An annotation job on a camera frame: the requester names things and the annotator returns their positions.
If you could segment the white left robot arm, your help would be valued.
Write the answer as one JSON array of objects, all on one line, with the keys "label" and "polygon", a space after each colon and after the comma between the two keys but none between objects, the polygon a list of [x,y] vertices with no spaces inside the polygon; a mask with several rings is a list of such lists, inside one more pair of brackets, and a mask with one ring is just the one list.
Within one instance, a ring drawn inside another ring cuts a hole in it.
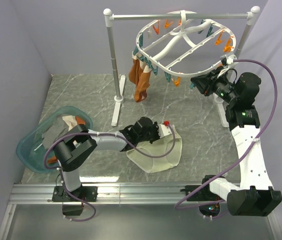
[{"label": "white left robot arm", "polygon": [[58,195],[66,202],[85,200],[90,193],[82,186],[79,168],[94,151],[126,152],[139,143],[151,144],[161,139],[160,130],[161,125],[148,117],[116,132],[97,132],[84,124],[77,125],[53,146],[63,180],[63,190]]}]

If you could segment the pale yellow underwear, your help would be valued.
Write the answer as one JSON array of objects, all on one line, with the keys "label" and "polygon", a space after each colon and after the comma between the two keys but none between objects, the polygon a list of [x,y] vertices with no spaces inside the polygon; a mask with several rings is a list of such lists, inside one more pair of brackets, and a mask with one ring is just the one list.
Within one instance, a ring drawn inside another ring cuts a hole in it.
[{"label": "pale yellow underwear", "polygon": [[153,143],[141,142],[137,145],[137,149],[127,151],[129,160],[148,174],[176,167],[182,156],[183,141],[174,125],[172,129],[174,134]]}]

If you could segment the teal clothes peg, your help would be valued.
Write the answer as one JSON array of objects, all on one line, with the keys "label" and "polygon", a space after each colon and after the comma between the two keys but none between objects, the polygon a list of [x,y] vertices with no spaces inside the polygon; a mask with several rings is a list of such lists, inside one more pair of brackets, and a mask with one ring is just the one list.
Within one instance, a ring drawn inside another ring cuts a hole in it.
[{"label": "teal clothes peg", "polygon": [[196,84],[193,83],[193,82],[191,82],[191,84],[190,84],[190,89],[192,90],[192,89],[194,89],[195,87],[196,87]]}]

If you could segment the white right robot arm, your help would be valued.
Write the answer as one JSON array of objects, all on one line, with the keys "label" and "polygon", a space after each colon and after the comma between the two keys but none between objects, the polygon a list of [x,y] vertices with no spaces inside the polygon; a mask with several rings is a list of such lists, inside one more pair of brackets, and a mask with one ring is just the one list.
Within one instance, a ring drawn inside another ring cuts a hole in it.
[{"label": "white right robot arm", "polygon": [[191,85],[202,95],[216,94],[228,104],[225,116],[237,147],[241,181],[236,186],[223,177],[224,172],[208,175],[185,200],[199,192],[207,200],[219,196],[226,201],[231,215],[258,217],[268,216],[282,202],[281,191],[274,189],[268,176],[261,147],[260,136],[265,127],[261,127],[254,106],[260,84],[261,78],[251,72],[230,82],[222,67],[191,78]]}]

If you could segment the white oval clip hanger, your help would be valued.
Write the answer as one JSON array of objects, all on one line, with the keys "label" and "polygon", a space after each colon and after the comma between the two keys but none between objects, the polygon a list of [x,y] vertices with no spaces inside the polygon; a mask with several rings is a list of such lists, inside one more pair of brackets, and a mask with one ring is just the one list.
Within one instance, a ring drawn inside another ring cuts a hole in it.
[{"label": "white oval clip hanger", "polygon": [[209,46],[222,47],[223,53],[236,48],[234,33],[214,19],[204,18],[199,23],[190,18],[191,11],[175,11],[175,19],[155,19],[141,28],[136,36],[132,57],[146,63],[151,74],[163,72],[167,82],[176,77],[189,78],[203,75],[220,66],[214,60],[210,66],[185,69],[182,63],[193,60]]}]

